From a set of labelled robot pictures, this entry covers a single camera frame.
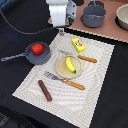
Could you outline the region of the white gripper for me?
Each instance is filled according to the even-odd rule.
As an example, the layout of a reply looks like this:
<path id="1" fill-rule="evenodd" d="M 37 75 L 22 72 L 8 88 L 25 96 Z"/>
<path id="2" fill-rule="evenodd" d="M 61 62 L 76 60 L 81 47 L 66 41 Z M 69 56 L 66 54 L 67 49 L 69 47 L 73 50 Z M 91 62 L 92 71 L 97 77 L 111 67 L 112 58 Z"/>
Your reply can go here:
<path id="1" fill-rule="evenodd" d="M 50 4 L 50 16 L 54 27 L 71 26 L 76 18 L 77 6 L 74 2 L 67 4 Z M 64 28 L 59 28 L 60 36 L 64 36 Z"/>

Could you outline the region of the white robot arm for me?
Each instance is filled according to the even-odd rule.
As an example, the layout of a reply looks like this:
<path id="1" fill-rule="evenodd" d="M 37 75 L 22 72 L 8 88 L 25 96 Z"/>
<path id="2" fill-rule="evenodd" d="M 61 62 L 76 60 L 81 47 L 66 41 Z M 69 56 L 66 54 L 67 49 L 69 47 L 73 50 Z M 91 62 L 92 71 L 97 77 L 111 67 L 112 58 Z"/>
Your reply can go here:
<path id="1" fill-rule="evenodd" d="M 64 28 L 71 26 L 76 18 L 77 6 L 73 0 L 46 0 L 49 5 L 50 16 L 59 34 L 64 35 Z"/>

